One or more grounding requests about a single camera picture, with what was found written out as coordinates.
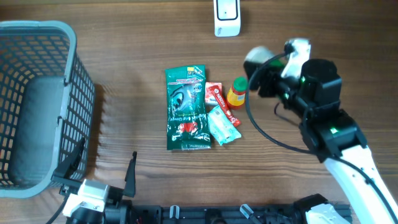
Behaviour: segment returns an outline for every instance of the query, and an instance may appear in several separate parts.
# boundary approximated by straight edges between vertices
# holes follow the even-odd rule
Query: red stick package
[[[234,127],[237,127],[238,125],[241,124],[240,120],[235,118],[231,111],[229,110],[228,106],[225,103],[225,99],[222,95],[222,92],[218,86],[211,86],[209,87],[209,90],[213,94],[213,96],[216,98],[218,104],[220,105],[221,109],[223,110],[224,114],[226,117],[229,119],[229,121],[234,125]]]

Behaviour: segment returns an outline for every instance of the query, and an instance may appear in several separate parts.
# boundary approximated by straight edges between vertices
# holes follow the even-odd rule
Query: bottle
[[[235,79],[226,96],[226,103],[230,109],[237,110],[243,106],[247,87],[248,81],[244,77]]]

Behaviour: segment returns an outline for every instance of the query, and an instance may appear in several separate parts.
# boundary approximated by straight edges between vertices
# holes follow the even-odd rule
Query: gray plastic bin
[[[47,186],[81,137],[86,171],[95,88],[59,21],[0,22],[0,197],[26,198]]]

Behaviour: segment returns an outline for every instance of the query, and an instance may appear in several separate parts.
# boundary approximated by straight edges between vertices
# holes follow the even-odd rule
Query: robotic arm
[[[261,97],[279,97],[285,109],[302,119],[299,129],[309,148],[307,153],[324,163],[361,223],[395,223],[398,206],[376,169],[367,140],[354,119],[340,109],[341,77],[335,64],[309,60],[306,39],[288,41],[285,51],[289,52],[286,66],[278,61],[263,66],[262,62],[273,56],[266,49],[256,48],[248,54],[244,67],[251,80],[249,88],[260,88]],[[359,168],[370,181],[341,160]],[[318,223],[311,212],[307,220]]]

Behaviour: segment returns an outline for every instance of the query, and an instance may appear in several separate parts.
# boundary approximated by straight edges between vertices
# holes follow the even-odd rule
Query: bottle label
[[[245,94],[237,95],[232,89],[229,89],[226,99],[233,106],[241,106],[244,103],[244,96]]]

